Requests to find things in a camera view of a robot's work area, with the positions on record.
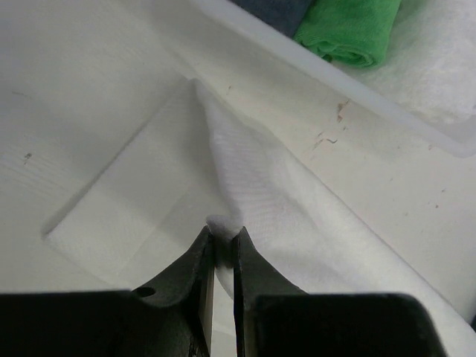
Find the white towel pile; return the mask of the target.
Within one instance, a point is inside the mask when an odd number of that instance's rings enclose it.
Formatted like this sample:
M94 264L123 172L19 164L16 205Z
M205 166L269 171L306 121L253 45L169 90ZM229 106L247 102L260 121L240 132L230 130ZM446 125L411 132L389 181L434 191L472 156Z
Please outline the white towel pile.
M311 293L400 292L441 332L469 322L279 141L187 82L122 149L45 241L116 286L171 263L203 225L257 250Z

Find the dark blue towel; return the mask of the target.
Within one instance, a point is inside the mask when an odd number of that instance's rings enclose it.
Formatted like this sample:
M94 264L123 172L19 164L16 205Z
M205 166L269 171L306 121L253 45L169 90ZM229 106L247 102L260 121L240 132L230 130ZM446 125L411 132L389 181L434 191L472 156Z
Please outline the dark blue towel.
M233 0L244 11L271 26L284 36L293 37L312 0Z

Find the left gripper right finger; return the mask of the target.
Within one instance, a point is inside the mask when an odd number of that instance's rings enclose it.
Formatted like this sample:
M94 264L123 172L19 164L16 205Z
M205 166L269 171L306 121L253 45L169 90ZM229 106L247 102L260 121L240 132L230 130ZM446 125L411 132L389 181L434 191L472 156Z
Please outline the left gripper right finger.
M404 294L311 295L254 247L231 242L238 356L445 356L423 305Z

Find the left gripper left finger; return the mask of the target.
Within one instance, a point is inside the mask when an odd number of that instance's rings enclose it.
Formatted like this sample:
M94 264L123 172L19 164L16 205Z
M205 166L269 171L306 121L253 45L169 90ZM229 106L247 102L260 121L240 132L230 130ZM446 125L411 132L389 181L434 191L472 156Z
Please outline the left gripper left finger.
M130 290L1 295L2 356L209 356L213 244L203 228Z

